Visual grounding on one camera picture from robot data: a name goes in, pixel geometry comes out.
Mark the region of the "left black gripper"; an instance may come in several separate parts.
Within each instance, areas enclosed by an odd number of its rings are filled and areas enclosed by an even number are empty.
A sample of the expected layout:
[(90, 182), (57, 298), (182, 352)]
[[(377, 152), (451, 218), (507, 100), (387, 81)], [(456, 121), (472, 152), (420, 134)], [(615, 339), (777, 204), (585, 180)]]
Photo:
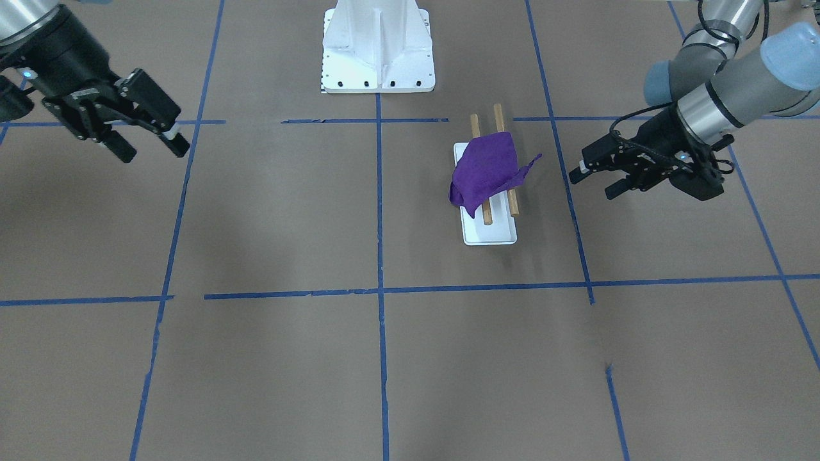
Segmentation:
[(621, 170), (624, 178), (604, 189), (606, 198), (613, 200), (628, 191), (647, 191), (669, 180), (676, 170), (688, 169), (691, 152), (706, 147), (686, 131), (677, 106), (665, 106), (632, 139), (611, 125), (608, 134), (582, 149), (582, 160), (568, 178), (571, 184), (578, 184), (597, 172)]

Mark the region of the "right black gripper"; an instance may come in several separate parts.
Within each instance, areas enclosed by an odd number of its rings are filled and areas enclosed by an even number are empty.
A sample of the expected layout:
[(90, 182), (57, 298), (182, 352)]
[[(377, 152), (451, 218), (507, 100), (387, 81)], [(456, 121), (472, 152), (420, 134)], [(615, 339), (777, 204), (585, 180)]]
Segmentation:
[(44, 107), (74, 136), (101, 143), (121, 163), (131, 163), (137, 150), (111, 128), (115, 120), (151, 131), (177, 158), (190, 149), (179, 134), (179, 105), (143, 69), (123, 79), (114, 73), (106, 49), (67, 6), (2, 39), (8, 68), (28, 73)]

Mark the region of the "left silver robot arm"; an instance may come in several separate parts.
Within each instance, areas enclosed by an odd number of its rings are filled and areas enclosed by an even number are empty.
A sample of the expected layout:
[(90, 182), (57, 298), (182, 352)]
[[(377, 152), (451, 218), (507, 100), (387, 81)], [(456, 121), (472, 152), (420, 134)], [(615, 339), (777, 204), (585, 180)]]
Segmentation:
[(744, 56), (738, 50), (768, 24), (765, 1), (699, 2), (699, 21), (673, 60), (656, 62), (644, 82), (654, 115), (631, 138), (615, 125), (582, 149), (571, 183), (603, 170), (623, 172), (606, 187), (608, 199), (647, 191), (664, 181), (700, 201), (723, 192), (716, 152), (734, 132), (763, 116), (796, 117), (818, 106), (818, 26), (791, 24)]

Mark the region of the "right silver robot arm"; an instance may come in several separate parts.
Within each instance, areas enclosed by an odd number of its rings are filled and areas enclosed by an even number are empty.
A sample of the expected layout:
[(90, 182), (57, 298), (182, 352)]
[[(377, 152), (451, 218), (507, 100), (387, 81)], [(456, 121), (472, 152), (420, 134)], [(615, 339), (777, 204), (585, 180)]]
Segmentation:
[(32, 92), (44, 108), (79, 140), (105, 146), (123, 163), (136, 149), (116, 132), (115, 122), (156, 135), (177, 158), (190, 143), (179, 133), (179, 105), (147, 73), (137, 68), (121, 77), (110, 55), (67, 5), (58, 1), (3, 1), (2, 68), (17, 70), (30, 88), (2, 78), (2, 122), (33, 111)]

